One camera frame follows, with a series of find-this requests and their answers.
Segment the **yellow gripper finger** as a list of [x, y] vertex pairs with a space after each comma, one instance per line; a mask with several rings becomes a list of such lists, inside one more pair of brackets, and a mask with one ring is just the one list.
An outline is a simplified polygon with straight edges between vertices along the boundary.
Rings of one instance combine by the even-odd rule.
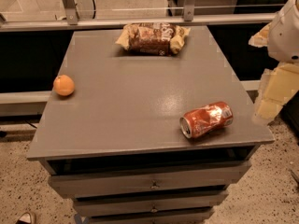
[[249, 39], [249, 44], [256, 48], [266, 47], [268, 45], [270, 23], [266, 24], [258, 33]]
[[279, 63], [274, 70], [265, 69], [254, 103], [252, 120], [259, 125], [269, 124], [297, 92], [298, 63]]

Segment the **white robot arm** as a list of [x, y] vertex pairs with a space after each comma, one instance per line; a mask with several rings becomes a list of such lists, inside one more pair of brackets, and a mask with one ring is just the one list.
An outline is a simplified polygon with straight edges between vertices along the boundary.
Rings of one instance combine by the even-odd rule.
[[253, 35], [249, 44], [266, 47], [270, 58], [278, 61], [273, 70], [261, 76], [252, 119], [267, 125], [283, 106], [299, 92], [299, 0], [288, 0], [275, 18]]

